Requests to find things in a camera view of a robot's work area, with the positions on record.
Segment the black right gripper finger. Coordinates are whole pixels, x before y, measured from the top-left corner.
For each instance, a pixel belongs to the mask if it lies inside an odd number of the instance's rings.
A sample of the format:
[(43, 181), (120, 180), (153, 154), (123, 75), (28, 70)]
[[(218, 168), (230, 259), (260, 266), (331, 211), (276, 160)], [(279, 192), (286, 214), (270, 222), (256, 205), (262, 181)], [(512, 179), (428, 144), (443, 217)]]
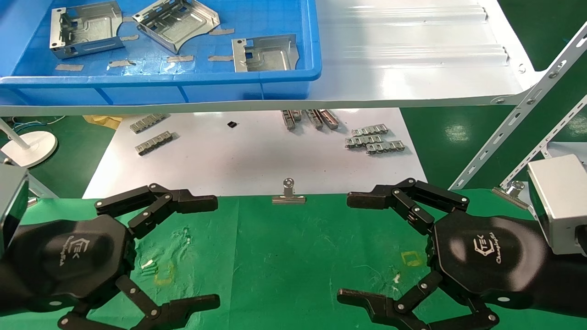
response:
[(407, 178), (396, 185), (376, 185), (371, 192), (349, 192), (347, 205), (355, 209), (393, 209), (421, 235), (431, 235), (435, 219), (419, 204), (445, 213), (467, 211), (468, 198), (427, 182)]
[(414, 313), (443, 281), (440, 272), (432, 271), (399, 300), (386, 295), (341, 288), (337, 301), (365, 309), (371, 322), (392, 326), (398, 330), (490, 330), (499, 324), (499, 316), (478, 298), (466, 298), (471, 314), (426, 324)]

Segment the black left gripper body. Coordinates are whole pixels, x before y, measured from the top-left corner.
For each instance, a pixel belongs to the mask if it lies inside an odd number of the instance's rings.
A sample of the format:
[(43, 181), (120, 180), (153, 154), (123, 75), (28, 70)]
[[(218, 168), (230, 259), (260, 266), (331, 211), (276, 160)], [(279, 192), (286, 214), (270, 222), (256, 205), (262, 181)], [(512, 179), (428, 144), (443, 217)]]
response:
[(9, 312), (48, 313), (85, 303), (100, 308), (129, 275), (134, 238), (108, 215), (20, 226), (9, 244)]

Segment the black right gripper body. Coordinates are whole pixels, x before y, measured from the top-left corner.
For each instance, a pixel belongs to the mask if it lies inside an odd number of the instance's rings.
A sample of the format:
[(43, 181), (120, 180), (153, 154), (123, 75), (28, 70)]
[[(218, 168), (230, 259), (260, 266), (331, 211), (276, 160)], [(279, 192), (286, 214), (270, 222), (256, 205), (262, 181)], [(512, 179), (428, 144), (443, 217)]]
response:
[(532, 300), (535, 282), (551, 255), (537, 222), (453, 212), (432, 231), (434, 267), (459, 294), (489, 301)]

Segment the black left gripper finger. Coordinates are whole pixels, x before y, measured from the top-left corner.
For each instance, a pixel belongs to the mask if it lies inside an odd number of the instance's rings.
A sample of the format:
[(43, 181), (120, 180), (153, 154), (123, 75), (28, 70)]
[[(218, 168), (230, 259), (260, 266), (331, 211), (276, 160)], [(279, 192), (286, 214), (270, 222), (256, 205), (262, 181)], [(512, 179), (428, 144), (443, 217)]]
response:
[[(117, 278), (116, 286), (120, 292), (123, 292), (144, 313), (144, 317), (138, 324), (131, 328), (132, 330), (178, 330), (187, 325), (193, 313), (220, 307), (220, 297), (217, 294), (174, 299), (161, 306), (157, 306), (127, 275)], [(61, 330), (121, 329), (117, 326), (88, 319), (87, 315), (89, 311), (90, 307), (88, 304), (79, 303), (59, 320), (59, 328)]]
[(116, 194), (96, 201), (98, 215), (113, 218), (141, 210), (128, 222), (128, 230), (136, 239), (144, 238), (173, 213), (183, 215), (218, 209), (217, 196), (193, 196), (187, 189), (170, 190), (159, 184)]

